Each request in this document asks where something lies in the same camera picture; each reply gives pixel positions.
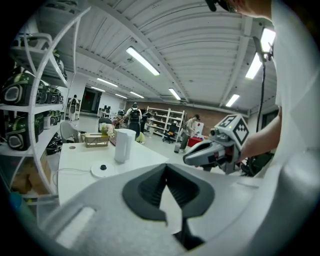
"white shelving unit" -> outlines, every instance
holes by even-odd
[[[149,107],[148,106],[147,111],[149,111],[149,110],[156,111],[158,113],[155,118],[165,118],[165,122],[161,121],[161,120],[154,119],[154,118],[153,119],[149,119],[152,122],[157,122],[157,123],[160,123],[160,124],[164,124],[164,127],[148,124],[149,127],[152,127],[154,129],[160,129],[160,130],[163,130],[163,131],[169,131],[169,126],[172,125],[172,122],[169,122],[169,120],[177,121],[177,123],[178,123],[177,127],[179,128],[178,132],[176,132],[175,133],[176,135],[173,138],[171,138],[172,140],[177,141],[178,140],[178,134],[180,133],[180,130],[182,128],[182,121],[184,119],[185,111],[178,112],[178,111],[171,110],[171,108],[169,108],[169,109],[160,109],[160,108],[153,108],[153,107]],[[160,135],[160,136],[162,136],[162,138],[164,138],[163,132],[161,133],[159,131],[154,131],[154,134]]]
[[[54,7],[43,6],[37,13],[36,21],[39,28],[39,32],[50,34],[52,42],[49,44],[47,49],[35,49],[28,46],[27,35],[24,35],[25,47],[14,46],[11,47],[9,55],[15,60],[15,62],[31,72],[35,78],[32,84],[32,90],[29,99],[28,106],[13,106],[0,104],[0,110],[6,111],[19,111],[28,113],[28,134],[30,138],[30,147],[25,151],[12,150],[7,144],[0,146],[0,155],[19,157],[19,163],[15,168],[15,171],[10,180],[10,187],[14,176],[19,171],[24,159],[26,157],[33,157],[39,176],[45,186],[45,188],[54,195],[57,193],[57,189],[49,182],[46,178],[40,158],[43,152],[54,134],[60,129],[61,120],[57,125],[51,126],[50,129],[45,129],[38,137],[36,142],[35,136],[35,114],[42,113],[49,110],[60,110],[63,111],[62,104],[36,104],[37,91],[40,80],[47,82],[54,87],[65,87],[67,81],[64,78],[61,70],[59,69],[54,55],[53,50],[58,49],[61,52],[60,58],[64,64],[64,69],[76,72],[76,43],[78,37],[78,29],[81,18],[85,15],[91,7],[87,7],[84,10],[80,10],[77,7],[72,7],[63,2],[60,5],[65,5],[67,10],[61,10]],[[31,190],[28,194],[23,195],[24,198],[36,199],[39,195]]]

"round white base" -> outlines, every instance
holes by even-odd
[[[113,164],[106,161],[94,162],[91,167],[91,173],[96,178],[105,178],[117,174]]]

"brick wall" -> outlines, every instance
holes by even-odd
[[[126,111],[132,107],[133,102],[126,103]],[[183,106],[183,105],[171,105],[164,103],[156,103],[156,102],[137,102],[139,109],[147,109],[150,108],[167,110],[171,109],[173,111],[186,112],[187,118],[192,118],[195,114],[200,115],[200,122],[204,123],[203,135],[209,135],[210,129],[213,128],[217,123],[219,123],[225,116],[229,115],[227,113],[218,112],[214,110],[207,110],[202,108]]]

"fluorescent ceiling light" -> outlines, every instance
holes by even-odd
[[[276,32],[268,28],[265,28],[263,30],[260,41],[261,41],[262,50],[264,52],[270,51],[270,45],[272,46],[274,44],[275,38],[276,38]],[[261,68],[261,66],[262,66],[262,63],[259,59],[258,54],[256,53],[251,63],[251,66],[248,70],[248,73],[245,75],[245,77],[249,79],[254,79],[259,69]]]
[[[112,86],[114,86],[114,87],[118,87],[118,85],[116,85],[116,84],[114,84],[114,83],[112,83],[112,82],[108,82],[108,81],[106,81],[106,80],[103,80],[103,79],[101,79],[101,78],[97,78],[97,80],[98,80],[98,81],[101,81],[101,82],[104,82],[104,83],[106,83],[106,84],[108,84],[108,85],[112,85]]]
[[[236,102],[236,100],[239,98],[240,96],[237,94],[234,94],[231,99],[228,101],[227,104],[225,104],[226,107],[231,107],[233,105],[233,103]]]
[[[129,47],[128,49],[126,49],[126,52],[130,54],[132,57],[134,57],[142,65],[144,65],[152,74],[154,74],[155,76],[160,75],[160,73],[135,49],[133,49],[132,47]]]
[[[265,28],[261,36],[261,47],[264,52],[270,51],[270,45],[274,44],[276,38],[276,32]]]
[[[181,98],[179,97],[179,95],[176,93],[176,91],[175,91],[173,88],[169,88],[169,91],[170,91],[170,93],[173,94],[173,96],[174,96],[178,101],[181,100]]]
[[[122,95],[120,95],[120,94],[115,94],[115,95],[117,95],[117,96],[119,96],[119,97],[121,97],[121,98],[125,98],[125,99],[128,99],[127,97],[125,97],[125,96],[122,96]]]
[[[248,73],[246,73],[245,77],[249,79],[254,79],[256,74],[258,73],[259,69],[261,68],[262,63],[259,59],[258,53],[254,55],[253,61],[251,63],[251,66],[248,70]]]
[[[96,88],[96,87],[93,87],[93,86],[91,86],[91,88],[92,88],[92,89],[95,89],[95,90],[97,90],[97,91],[100,91],[100,92],[105,92],[105,90],[101,90],[101,89]]]
[[[139,95],[138,93],[135,93],[133,91],[130,91],[131,94],[140,97],[141,99],[144,99],[145,97],[142,97],[141,95]]]

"backpack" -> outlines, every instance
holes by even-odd
[[[139,111],[137,109],[133,109],[130,112],[130,122],[138,123],[139,122]]]
[[[75,106],[77,104],[77,101],[75,98],[73,98],[73,100],[71,101],[71,106]]]

